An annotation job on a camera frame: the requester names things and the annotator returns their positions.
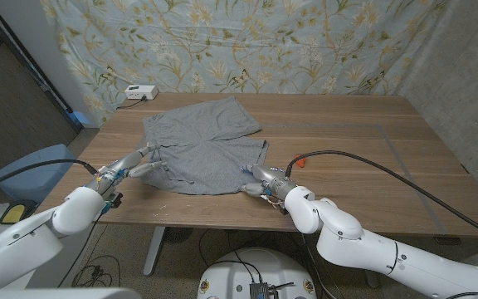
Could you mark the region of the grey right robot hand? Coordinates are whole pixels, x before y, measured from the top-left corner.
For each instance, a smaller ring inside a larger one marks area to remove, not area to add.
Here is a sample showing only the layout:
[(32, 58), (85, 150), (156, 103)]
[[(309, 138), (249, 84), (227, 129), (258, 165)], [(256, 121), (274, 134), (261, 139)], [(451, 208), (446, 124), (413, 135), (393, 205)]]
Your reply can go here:
[(288, 178), (282, 169), (276, 167), (248, 164), (242, 170), (256, 179), (255, 183), (248, 183), (240, 188), (241, 192), (251, 196), (270, 195), (284, 201), (287, 194), (297, 187), (297, 184)]

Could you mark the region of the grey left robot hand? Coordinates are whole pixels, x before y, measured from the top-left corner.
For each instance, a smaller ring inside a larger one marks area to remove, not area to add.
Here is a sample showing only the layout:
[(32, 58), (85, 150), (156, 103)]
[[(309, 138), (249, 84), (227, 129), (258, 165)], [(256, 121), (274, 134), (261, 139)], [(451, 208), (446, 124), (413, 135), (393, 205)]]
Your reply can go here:
[(157, 145), (146, 144), (110, 165), (101, 167), (95, 176), (95, 190), (103, 194), (107, 189), (118, 184), (126, 177), (138, 178), (154, 169), (166, 166), (167, 163), (162, 160), (140, 164), (142, 158), (150, 152), (154, 152), (157, 148)]

